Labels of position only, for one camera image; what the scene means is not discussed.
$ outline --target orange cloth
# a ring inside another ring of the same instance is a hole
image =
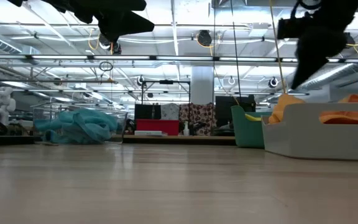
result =
[[[273,109],[269,124],[279,123],[283,120],[284,109],[287,105],[305,103],[305,101],[294,96],[284,94],[278,98],[278,103]],[[358,103],[358,95],[349,95],[340,100],[339,103]],[[358,124],[357,111],[325,111],[320,115],[320,121],[324,124]]]
[[[269,124],[280,123],[284,117],[285,107],[287,105],[296,104],[296,103],[306,103],[306,102],[288,94],[283,94],[280,97],[278,97],[278,103],[273,108],[273,113],[268,118],[268,123]]]
[[[338,103],[358,103],[358,95],[349,95]],[[324,124],[358,124],[358,112],[326,111],[321,113],[320,121]]]

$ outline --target round ceiling fixture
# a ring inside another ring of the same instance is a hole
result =
[[[268,81],[268,86],[270,88],[276,88],[278,85],[278,81],[275,77],[273,77],[271,80]]]
[[[229,84],[230,84],[230,85],[233,85],[233,84],[235,84],[235,83],[236,83],[236,81],[233,79],[233,76],[230,76]]]
[[[110,62],[101,62],[99,64],[99,69],[104,71],[104,72],[108,72],[112,70],[112,63]]]
[[[142,86],[143,82],[144,82],[143,75],[140,75],[139,77],[137,77],[136,83],[138,86]]]

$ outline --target ventilation duct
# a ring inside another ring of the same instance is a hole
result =
[[[34,55],[40,53],[37,49],[31,46],[15,43],[2,35],[0,35],[0,50],[8,54]]]
[[[341,65],[332,69],[324,69],[320,72],[317,72],[316,75],[313,75],[313,79],[305,82],[304,84],[298,87],[299,90],[312,90],[319,88],[323,85],[331,83],[334,80],[339,78],[344,78],[346,76],[355,74],[358,72],[358,64],[349,63]]]

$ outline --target blue cloth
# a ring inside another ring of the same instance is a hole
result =
[[[111,138],[117,129],[115,117],[106,113],[79,109],[63,111],[54,120],[35,120],[38,131],[45,131],[44,141],[58,144],[100,144]]]

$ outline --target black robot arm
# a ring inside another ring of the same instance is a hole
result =
[[[306,13],[296,18],[298,6],[314,13]],[[297,0],[291,18],[278,22],[278,39],[299,38],[295,52],[298,58],[292,89],[296,89],[309,79],[333,57],[345,48],[347,37],[345,28],[353,21],[358,9],[358,0],[321,0],[315,6],[306,5]]]

